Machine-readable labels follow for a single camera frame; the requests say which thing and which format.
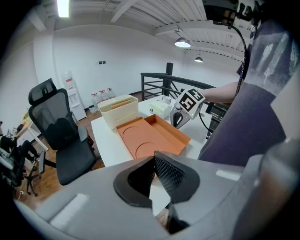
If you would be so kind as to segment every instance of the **person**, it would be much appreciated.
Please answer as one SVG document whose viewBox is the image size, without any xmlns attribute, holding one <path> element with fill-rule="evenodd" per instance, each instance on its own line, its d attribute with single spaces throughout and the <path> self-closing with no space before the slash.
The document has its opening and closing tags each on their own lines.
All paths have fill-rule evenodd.
<svg viewBox="0 0 300 240">
<path fill-rule="evenodd" d="M 206 101 L 231 106 L 198 159 L 245 166 L 251 156 L 264 154 L 286 139 L 270 104 L 299 63 L 299 46 L 293 37 L 276 20 L 262 20 L 250 46 L 248 70 L 239 93 L 235 96 L 237 82 L 201 91 Z"/>
<path fill-rule="evenodd" d="M 37 160 L 39 158 L 37 150 L 31 145 L 28 140 L 24 141 L 21 146 L 17 147 L 17 138 L 15 137 L 13 140 L 11 140 L 10 138 L 3 136 L 0 126 L 0 148 L 5 152 L 10 153 L 14 147 L 14 157 L 17 159 L 26 157 L 29 161 L 33 162 L 34 160 Z"/>
</svg>

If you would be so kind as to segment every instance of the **black cable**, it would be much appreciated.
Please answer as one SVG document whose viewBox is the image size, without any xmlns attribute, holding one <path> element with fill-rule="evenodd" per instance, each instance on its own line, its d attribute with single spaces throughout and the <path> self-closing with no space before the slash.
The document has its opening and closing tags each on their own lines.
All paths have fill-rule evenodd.
<svg viewBox="0 0 300 240">
<path fill-rule="evenodd" d="M 203 120 L 202 120 L 202 117 L 201 117 L 201 114 L 199 113 L 199 117 L 200 117 L 200 120 L 201 120 L 201 122 L 203 123 L 203 125 L 205 126 L 205 128 L 207 129 L 207 130 L 209 130 L 211 133 L 213 133 L 213 131 L 211 131 L 206 125 L 205 125 L 205 123 L 203 122 Z"/>
<path fill-rule="evenodd" d="M 243 38 L 240 30 L 238 30 L 235 26 L 231 26 L 231 28 L 233 28 L 238 33 L 238 35 L 242 39 L 242 43 L 243 43 L 243 46 L 244 46 L 244 60 L 243 60 L 243 63 L 242 63 L 242 69 L 241 69 L 241 72 L 240 72 L 240 79 L 239 79 L 238 87 L 237 87 L 236 92 L 235 92 L 235 95 L 237 95 L 239 93 L 239 91 L 240 91 L 240 86 L 242 84 L 244 67 L 245 67 L 245 62 L 246 62 L 246 57 L 248 55 L 247 55 L 246 43 L 245 43 L 245 40 L 244 40 L 244 38 Z"/>
</svg>

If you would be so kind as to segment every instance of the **white storage container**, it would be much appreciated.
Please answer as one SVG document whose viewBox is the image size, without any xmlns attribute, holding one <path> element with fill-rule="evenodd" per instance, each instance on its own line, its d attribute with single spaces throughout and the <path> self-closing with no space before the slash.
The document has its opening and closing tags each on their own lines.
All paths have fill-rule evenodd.
<svg viewBox="0 0 300 240">
<path fill-rule="evenodd" d="M 126 100 L 131 100 L 131 103 L 111 109 L 115 103 L 120 103 Z M 131 121 L 138 117 L 138 99 L 131 95 L 122 95 L 106 100 L 98 104 L 100 112 L 109 128 L 114 129 L 118 125 Z"/>
</svg>

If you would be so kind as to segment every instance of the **office chair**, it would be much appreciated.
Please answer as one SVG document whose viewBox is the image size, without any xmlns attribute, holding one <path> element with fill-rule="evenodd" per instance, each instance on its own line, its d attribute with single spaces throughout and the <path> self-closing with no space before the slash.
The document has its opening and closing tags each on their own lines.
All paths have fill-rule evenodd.
<svg viewBox="0 0 300 240">
<path fill-rule="evenodd" d="M 56 152 L 57 176 L 66 185 L 87 173 L 96 162 L 93 141 L 84 126 L 77 126 L 65 89 L 56 89 L 52 79 L 31 89 L 29 116 Z"/>
<path fill-rule="evenodd" d="M 32 186 L 32 180 L 39 177 L 41 179 L 41 176 L 38 174 L 34 174 L 34 172 L 37 170 L 37 167 L 33 166 L 31 169 L 29 175 L 26 175 L 26 171 L 24 169 L 25 164 L 25 157 L 18 158 L 18 154 L 15 154 L 15 151 L 18 151 L 17 148 L 13 148 L 11 150 L 11 153 L 9 156 L 0 156 L 0 158 L 8 158 L 11 160 L 10 162 L 1 161 L 1 174 L 2 176 L 7 179 L 7 181 L 11 184 L 11 187 L 19 187 L 22 184 L 22 180 L 25 178 L 27 179 L 27 194 L 31 194 L 31 192 L 28 191 L 28 188 L 31 188 L 32 193 L 34 196 L 37 196 L 38 194 L 34 192 L 33 186 Z"/>
</svg>

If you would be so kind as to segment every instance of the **chair armrest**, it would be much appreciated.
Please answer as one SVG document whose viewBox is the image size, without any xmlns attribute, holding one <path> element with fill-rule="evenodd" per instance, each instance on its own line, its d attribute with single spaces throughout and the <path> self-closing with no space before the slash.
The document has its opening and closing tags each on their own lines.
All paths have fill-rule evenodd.
<svg viewBox="0 0 300 240">
<path fill-rule="evenodd" d="M 45 151 L 42 151 L 38 161 L 38 172 L 40 174 L 44 173 L 45 171 L 45 156 L 46 156 Z"/>
<path fill-rule="evenodd" d="M 78 126 L 78 134 L 81 142 L 84 142 L 89 138 L 89 133 L 85 126 Z"/>
</svg>

